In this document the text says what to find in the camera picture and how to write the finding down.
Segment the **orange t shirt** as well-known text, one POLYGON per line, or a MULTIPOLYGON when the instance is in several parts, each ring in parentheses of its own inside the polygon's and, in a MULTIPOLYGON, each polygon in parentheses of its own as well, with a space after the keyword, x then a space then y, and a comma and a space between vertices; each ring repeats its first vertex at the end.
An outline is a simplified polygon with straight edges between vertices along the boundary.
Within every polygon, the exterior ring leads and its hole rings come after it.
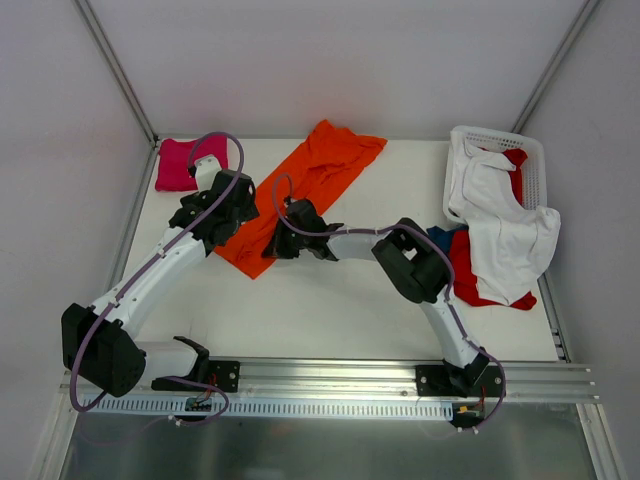
POLYGON ((376 160, 386 144, 381 137, 358 135, 327 120, 319 122, 257 187, 259 217, 241 226, 215 253, 249 278, 257 279, 275 263, 272 258, 264 258, 262 252, 275 232, 276 209, 283 206, 288 194, 287 180, 282 176, 291 177, 294 198, 311 200, 322 214, 376 160))

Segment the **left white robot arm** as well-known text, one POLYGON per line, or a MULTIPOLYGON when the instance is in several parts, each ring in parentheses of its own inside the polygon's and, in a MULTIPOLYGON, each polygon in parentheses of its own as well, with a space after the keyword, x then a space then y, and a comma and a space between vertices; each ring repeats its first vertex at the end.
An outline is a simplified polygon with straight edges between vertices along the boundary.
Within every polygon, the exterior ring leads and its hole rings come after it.
POLYGON ((209 352, 176 336, 168 342, 135 341, 143 324, 171 287, 211 252, 258 217, 253 180, 233 170, 217 171, 209 189, 187 195, 162 238, 136 270, 90 306, 71 304, 63 313, 63 363, 74 380, 84 379, 113 397, 138 383, 165 387, 175 378, 185 389, 203 387, 209 352))

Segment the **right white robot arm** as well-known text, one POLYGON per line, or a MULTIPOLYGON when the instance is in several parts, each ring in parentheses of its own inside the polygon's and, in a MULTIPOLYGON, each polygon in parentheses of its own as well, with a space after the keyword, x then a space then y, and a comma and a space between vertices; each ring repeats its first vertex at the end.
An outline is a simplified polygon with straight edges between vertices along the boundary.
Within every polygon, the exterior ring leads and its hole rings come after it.
POLYGON ((319 260, 376 262, 406 300, 424 312, 443 354, 439 373, 425 380, 444 395, 467 397, 486 390, 486 351, 471 338, 453 297, 448 257, 411 219, 382 229, 327 223, 308 199, 285 199, 264 258, 294 259, 307 250, 319 260))

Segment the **folded pink t shirt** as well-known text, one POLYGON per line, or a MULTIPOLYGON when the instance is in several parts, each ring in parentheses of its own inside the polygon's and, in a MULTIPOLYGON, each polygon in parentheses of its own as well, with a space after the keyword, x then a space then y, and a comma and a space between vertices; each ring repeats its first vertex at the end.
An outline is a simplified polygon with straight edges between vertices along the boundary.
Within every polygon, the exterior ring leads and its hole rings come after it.
MULTIPOLYGON (((166 139, 158 155, 158 173, 155 190, 158 192, 187 192, 197 189, 196 180, 188 173, 188 158, 197 143, 166 139)), ((227 139, 214 136, 205 140, 197 149, 196 159, 213 155, 221 168, 228 167, 227 139)))

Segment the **dark blue t shirt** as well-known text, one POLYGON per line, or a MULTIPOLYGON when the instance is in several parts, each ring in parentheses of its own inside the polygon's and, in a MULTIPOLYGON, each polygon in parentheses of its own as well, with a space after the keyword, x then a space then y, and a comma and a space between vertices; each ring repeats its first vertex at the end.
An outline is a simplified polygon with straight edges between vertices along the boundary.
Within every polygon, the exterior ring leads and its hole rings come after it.
POLYGON ((463 225, 450 230, 444 230, 439 226, 433 226, 426 230, 430 239, 444 252, 449 253, 453 238, 459 231, 467 231, 468 227, 463 225))

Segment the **red t shirt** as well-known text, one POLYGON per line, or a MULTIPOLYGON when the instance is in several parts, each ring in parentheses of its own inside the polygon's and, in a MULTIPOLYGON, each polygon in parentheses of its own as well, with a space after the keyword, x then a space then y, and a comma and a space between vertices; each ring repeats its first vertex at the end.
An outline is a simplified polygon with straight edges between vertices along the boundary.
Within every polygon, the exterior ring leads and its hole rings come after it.
MULTIPOLYGON (((511 190, 516 201, 523 204, 523 175, 522 167, 527 161, 528 155, 522 149, 508 149, 503 152, 506 158, 515 166, 513 171, 509 171, 511 190)), ((479 295, 477 276, 471 269, 471 243, 468 228, 461 226, 451 230, 451 241, 449 242, 448 255, 452 262, 455 273, 454 293, 455 295, 472 307, 485 307, 498 305, 496 301, 482 298, 479 295)))

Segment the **white t shirt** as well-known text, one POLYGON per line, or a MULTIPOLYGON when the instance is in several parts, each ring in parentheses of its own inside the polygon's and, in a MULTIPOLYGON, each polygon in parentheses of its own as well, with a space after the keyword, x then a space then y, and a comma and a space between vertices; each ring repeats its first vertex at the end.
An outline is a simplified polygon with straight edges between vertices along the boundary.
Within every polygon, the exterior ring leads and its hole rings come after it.
POLYGON ((530 309, 531 288, 551 263, 561 218, 553 208, 523 206, 529 155, 521 148, 491 151, 453 131, 450 159, 445 205, 467 225, 467 268, 474 276, 467 302, 530 309))

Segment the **white plastic laundry basket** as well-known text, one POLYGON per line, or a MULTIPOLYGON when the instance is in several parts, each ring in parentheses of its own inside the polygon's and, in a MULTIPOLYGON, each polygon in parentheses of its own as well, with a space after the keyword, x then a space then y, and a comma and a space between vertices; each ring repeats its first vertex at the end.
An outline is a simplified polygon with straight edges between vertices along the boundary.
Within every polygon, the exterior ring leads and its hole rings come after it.
POLYGON ((485 150, 494 152, 514 148, 523 150, 528 158, 521 167, 521 205, 528 210, 547 205, 544 148, 539 141, 512 132, 477 126, 459 125, 454 127, 451 133, 454 131, 461 132, 470 144, 485 150))

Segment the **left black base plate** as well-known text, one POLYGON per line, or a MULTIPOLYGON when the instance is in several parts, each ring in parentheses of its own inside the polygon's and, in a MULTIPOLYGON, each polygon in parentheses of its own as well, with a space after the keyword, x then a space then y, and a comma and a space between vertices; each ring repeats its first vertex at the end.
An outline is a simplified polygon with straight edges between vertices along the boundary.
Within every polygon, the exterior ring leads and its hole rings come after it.
MULTIPOLYGON (((227 360, 197 360, 192 370, 182 379, 200 384, 212 385, 225 393, 236 393, 240 379, 241 364, 238 361, 227 360)), ((151 382, 154 391, 197 391, 205 389, 184 383, 155 379, 151 382)))

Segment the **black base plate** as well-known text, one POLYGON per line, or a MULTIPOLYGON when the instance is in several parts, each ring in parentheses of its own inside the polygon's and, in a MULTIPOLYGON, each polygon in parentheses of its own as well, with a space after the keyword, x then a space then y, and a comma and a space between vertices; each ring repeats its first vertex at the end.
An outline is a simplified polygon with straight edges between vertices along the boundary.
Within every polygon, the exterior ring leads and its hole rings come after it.
MULTIPOLYGON (((192 370, 182 379, 200 384, 212 385, 225 393, 236 393, 240 379, 241 364, 238 361, 227 360, 197 360, 192 370)), ((151 382, 154 391, 197 391, 205 389, 184 383, 155 379, 151 382)))
POLYGON ((420 397, 498 398, 506 385, 497 366, 489 365, 481 373, 446 363, 415 367, 415 383, 420 397))

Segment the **aluminium mounting rail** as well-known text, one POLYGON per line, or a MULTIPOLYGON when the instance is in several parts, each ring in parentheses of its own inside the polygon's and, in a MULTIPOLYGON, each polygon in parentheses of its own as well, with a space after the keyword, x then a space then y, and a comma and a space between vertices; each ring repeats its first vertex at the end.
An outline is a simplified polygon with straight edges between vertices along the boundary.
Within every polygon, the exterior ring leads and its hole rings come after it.
MULTIPOLYGON (((435 361, 214 357, 225 374, 222 389, 234 399, 431 400, 435 361)), ((489 366, 466 398, 512 402, 596 404, 600 392, 588 365, 505 362, 489 366)))

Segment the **left aluminium frame post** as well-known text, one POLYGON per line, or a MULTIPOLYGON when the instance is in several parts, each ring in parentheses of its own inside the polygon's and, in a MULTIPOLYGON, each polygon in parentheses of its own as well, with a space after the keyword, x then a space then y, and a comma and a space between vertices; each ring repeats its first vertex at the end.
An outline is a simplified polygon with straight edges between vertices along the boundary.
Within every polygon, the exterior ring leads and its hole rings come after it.
POLYGON ((92 2, 88 0, 73 0, 72 4, 95 43, 102 60, 106 64, 144 137, 150 145, 155 146, 158 134, 155 132, 92 2))

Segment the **aluminium frame post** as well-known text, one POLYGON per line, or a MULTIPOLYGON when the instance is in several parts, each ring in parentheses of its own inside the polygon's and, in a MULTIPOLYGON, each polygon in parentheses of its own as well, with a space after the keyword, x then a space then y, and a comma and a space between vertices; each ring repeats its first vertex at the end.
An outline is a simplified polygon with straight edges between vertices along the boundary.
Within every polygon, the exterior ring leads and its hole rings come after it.
POLYGON ((88 0, 73 0, 72 4, 95 43, 102 60, 106 64, 144 137, 150 145, 155 146, 158 134, 155 132, 92 2, 88 0))
POLYGON ((592 21, 602 3, 602 0, 587 0, 582 2, 511 127, 512 133, 520 134, 524 130, 545 94, 551 88, 560 68, 573 51, 584 30, 592 21))

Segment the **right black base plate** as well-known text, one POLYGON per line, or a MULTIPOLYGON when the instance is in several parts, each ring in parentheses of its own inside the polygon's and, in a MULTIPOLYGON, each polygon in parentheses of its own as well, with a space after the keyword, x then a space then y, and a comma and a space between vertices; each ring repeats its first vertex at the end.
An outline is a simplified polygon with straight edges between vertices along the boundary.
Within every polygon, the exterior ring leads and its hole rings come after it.
POLYGON ((506 385, 497 366, 489 365, 481 373, 446 363, 415 367, 415 383, 420 397, 498 398, 506 385))

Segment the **right aluminium frame post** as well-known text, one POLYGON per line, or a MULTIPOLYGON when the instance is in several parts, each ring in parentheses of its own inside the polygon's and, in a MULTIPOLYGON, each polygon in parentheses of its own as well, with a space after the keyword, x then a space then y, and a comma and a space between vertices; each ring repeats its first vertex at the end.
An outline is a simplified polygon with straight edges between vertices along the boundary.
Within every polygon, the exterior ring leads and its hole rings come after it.
POLYGON ((520 134, 524 130, 545 94, 551 88, 560 68, 573 51, 584 30, 592 21, 602 3, 602 0, 587 0, 582 2, 511 127, 512 133, 520 134))

